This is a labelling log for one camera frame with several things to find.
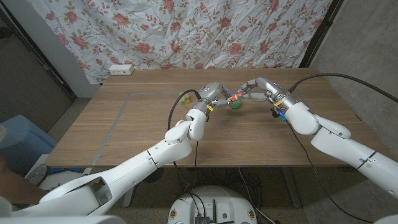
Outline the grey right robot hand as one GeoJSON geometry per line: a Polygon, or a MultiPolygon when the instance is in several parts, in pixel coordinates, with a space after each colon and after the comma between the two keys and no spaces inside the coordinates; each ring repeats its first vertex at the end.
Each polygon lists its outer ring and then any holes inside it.
{"type": "Polygon", "coordinates": [[[278,84],[261,77],[244,83],[238,90],[238,93],[241,93],[243,95],[243,99],[245,100],[252,100],[256,102],[268,101],[274,106],[285,109],[289,109],[294,104],[298,103],[297,100],[288,95],[278,84]],[[262,89],[263,92],[250,93],[250,91],[255,87],[262,89]]]}

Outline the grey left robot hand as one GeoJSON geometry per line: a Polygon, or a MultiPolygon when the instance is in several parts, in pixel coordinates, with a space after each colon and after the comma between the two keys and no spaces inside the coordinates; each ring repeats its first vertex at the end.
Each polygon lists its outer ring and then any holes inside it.
{"type": "Polygon", "coordinates": [[[228,98],[232,97],[232,95],[232,92],[219,82],[209,83],[200,90],[201,100],[204,103],[219,107],[226,106],[228,98]]]}

